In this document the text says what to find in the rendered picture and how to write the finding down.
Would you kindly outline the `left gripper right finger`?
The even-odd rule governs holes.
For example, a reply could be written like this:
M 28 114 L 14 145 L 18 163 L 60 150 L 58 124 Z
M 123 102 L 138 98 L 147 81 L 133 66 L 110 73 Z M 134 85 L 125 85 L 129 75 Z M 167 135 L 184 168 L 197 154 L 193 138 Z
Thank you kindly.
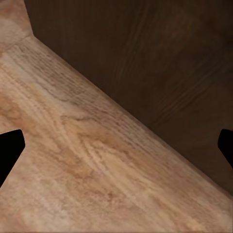
M 233 131 L 221 130 L 217 145 L 233 168 Z

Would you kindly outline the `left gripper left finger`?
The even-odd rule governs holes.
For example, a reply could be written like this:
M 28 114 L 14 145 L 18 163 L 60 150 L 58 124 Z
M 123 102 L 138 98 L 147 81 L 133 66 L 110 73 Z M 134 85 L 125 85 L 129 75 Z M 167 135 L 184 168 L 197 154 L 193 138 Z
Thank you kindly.
M 0 134 L 0 187 L 25 149 L 21 129 Z

